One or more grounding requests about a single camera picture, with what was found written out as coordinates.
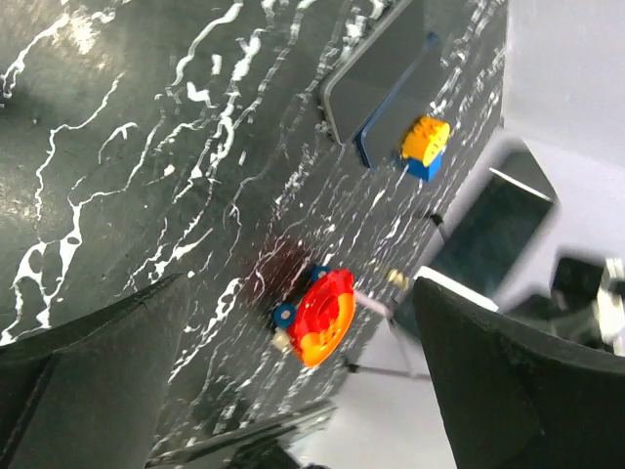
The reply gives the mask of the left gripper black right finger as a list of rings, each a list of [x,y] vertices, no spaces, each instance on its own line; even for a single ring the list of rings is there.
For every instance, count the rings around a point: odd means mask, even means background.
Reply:
[[[459,468],[621,468],[624,360],[425,277],[412,303]]]

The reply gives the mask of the smartphone with black screen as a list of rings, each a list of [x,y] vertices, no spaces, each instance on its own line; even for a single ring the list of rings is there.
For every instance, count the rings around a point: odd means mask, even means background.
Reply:
[[[320,88],[320,103],[338,144],[350,141],[419,56],[426,41],[425,3],[399,1],[342,60]]]

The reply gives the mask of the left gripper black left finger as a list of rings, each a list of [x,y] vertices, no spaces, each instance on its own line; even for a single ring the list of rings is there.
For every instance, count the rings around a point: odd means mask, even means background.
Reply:
[[[2,347],[2,467],[144,467],[189,301],[173,275]]]

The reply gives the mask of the grey phone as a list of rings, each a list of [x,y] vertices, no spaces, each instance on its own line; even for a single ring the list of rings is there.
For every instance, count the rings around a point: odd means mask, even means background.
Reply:
[[[558,198],[528,149],[512,150],[488,174],[477,198],[418,275],[495,311],[494,294]]]

